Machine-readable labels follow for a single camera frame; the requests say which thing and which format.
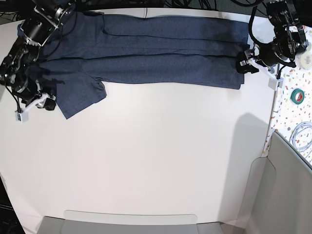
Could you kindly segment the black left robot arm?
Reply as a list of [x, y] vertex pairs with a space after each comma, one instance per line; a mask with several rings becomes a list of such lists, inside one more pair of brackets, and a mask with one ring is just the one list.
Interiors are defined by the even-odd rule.
[[[252, 13], [248, 23], [249, 36], [254, 42], [252, 49], [238, 54], [236, 70], [240, 74], [257, 73], [266, 68], [268, 72], [281, 64], [283, 68], [295, 68], [295, 57], [306, 52], [308, 40], [304, 26], [312, 25], [312, 2], [310, 0], [273, 0], [265, 3], [256, 0], [246, 4], [236, 0], [233, 3], [242, 7], [251, 7]], [[269, 43], [260, 42], [253, 35], [253, 22], [259, 5], [264, 5], [266, 15], [274, 27], [275, 37]]]

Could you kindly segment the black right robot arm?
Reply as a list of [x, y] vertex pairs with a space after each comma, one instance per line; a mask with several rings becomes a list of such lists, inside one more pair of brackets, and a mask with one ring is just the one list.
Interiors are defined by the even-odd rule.
[[27, 75], [29, 66], [39, 63], [41, 48], [57, 31], [63, 29], [64, 19], [73, 12], [76, 2], [69, 0], [60, 5], [54, 0], [37, 0], [32, 16], [25, 20], [10, 52], [0, 65], [0, 83], [17, 104], [15, 115], [23, 121], [34, 108], [54, 110], [56, 96], [51, 88]]

